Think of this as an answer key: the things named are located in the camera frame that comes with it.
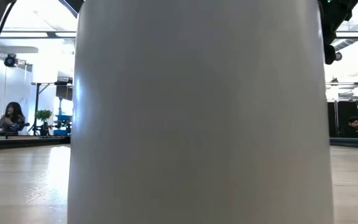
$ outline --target ceiling light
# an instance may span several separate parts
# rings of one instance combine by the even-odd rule
[[[48,37],[45,32],[2,32],[1,37]]]
[[[336,32],[336,37],[358,37],[358,32]]]
[[[68,37],[68,38],[75,38],[77,35],[76,32],[57,32],[55,34],[58,37]]]

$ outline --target white cylindrical object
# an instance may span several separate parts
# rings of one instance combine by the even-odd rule
[[[317,1],[89,0],[68,223],[332,224]]]

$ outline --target long dark hair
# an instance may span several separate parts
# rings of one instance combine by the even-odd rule
[[[13,114],[9,114],[8,109],[13,108]],[[13,123],[19,121],[19,116],[24,118],[22,107],[16,102],[10,102],[5,109],[5,117],[10,118]]]

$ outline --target man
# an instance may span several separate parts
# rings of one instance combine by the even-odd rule
[[[340,138],[358,138],[358,117],[352,116],[348,120],[348,125],[343,127],[339,133]]]

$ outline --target potted plant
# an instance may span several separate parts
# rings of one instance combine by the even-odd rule
[[[41,132],[40,135],[41,136],[48,136],[49,134],[49,126],[47,123],[47,120],[52,116],[52,111],[50,110],[38,110],[35,113],[35,118],[38,120],[41,120],[42,122],[44,122],[43,125],[41,125]]]

